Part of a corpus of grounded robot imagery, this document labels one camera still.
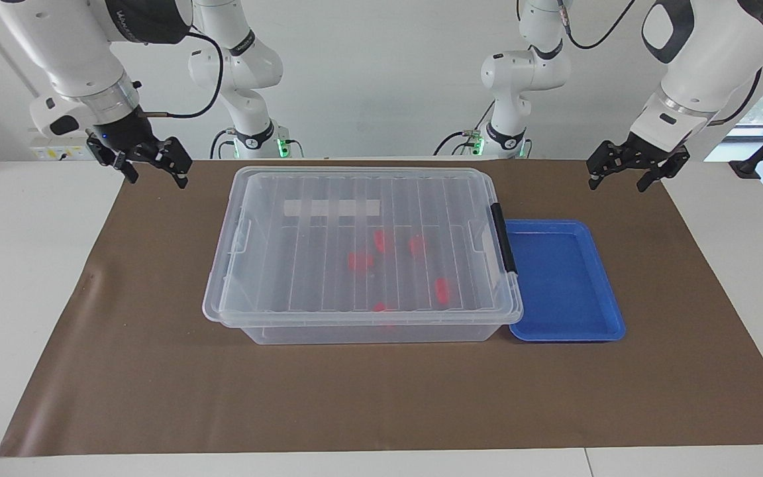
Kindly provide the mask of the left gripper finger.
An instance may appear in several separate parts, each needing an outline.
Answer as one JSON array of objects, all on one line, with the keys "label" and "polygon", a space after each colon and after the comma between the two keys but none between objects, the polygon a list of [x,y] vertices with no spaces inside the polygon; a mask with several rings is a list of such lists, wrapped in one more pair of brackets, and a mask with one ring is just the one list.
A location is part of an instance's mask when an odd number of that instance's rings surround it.
[{"label": "left gripper finger", "polygon": [[623,172],[624,154],[627,148],[623,144],[615,144],[609,140],[603,141],[587,159],[589,174],[588,187],[595,191],[606,176]]},{"label": "left gripper finger", "polygon": [[638,181],[638,192],[644,193],[654,182],[675,178],[689,159],[686,147],[676,148],[665,160],[644,159],[641,164],[645,173]]}]

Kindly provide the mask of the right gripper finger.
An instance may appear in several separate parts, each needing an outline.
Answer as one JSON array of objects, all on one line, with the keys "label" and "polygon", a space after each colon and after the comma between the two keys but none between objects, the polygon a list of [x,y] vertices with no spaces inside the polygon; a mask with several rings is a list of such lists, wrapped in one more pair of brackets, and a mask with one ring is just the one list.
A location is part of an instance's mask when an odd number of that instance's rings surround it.
[{"label": "right gripper finger", "polygon": [[193,159],[187,153],[178,138],[167,138],[156,143],[158,153],[155,157],[155,168],[172,176],[179,188],[188,185],[188,172],[193,166]]},{"label": "right gripper finger", "polygon": [[100,163],[104,167],[112,167],[115,171],[120,172],[125,181],[130,184],[135,184],[139,178],[139,174],[135,167],[125,159],[123,153],[117,153],[112,148],[106,147],[101,141],[89,141],[88,151],[91,152],[97,163]]}]

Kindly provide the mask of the black box latch clip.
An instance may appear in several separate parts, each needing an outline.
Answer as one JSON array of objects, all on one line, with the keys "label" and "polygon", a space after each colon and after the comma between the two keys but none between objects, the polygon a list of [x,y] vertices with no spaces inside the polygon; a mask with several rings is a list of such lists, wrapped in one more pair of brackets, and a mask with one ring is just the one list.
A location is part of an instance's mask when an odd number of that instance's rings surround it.
[{"label": "black box latch clip", "polygon": [[511,242],[507,235],[507,224],[505,221],[505,215],[499,202],[494,202],[490,206],[491,217],[493,217],[494,229],[497,233],[497,242],[499,243],[499,249],[503,260],[503,266],[508,274],[518,274],[517,263],[513,256],[513,250],[511,248]]}]

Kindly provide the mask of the blue plastic tray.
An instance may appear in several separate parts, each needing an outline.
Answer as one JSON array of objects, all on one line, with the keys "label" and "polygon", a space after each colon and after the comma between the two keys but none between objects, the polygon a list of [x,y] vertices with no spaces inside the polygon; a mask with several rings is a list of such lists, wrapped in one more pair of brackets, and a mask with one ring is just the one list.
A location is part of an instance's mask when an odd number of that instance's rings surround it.
[{"label": "blue plastic tray", "polygon": [[530,343],[608,343],[626,323],[590,229],[581,221],[509,219],[523,313],[509,329]]}]

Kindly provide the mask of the brown table mat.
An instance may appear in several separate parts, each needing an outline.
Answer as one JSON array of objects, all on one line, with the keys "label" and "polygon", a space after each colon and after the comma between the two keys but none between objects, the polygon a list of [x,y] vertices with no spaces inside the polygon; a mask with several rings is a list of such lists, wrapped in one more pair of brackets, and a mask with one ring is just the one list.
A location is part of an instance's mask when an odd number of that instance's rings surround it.
[{"label": "brown table mat", "polygon": [[763,357],[661,185],[472,161],[508,218],[587,224],[605,344],[258,345],[203,316],[239,161],[119,190],[0,456],[763,445]]}]

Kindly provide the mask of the white wall power box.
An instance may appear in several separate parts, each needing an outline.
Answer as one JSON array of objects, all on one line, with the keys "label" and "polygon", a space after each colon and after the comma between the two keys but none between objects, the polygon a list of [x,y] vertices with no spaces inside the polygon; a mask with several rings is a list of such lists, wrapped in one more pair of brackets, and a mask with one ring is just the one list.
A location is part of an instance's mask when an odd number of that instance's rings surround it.
[{"label": "white wall power box", "polygon": [[96,161],[87,147],[84,136],[45,138],[38,136],[29,142],[30,151],[37,160],[43,161]]}]

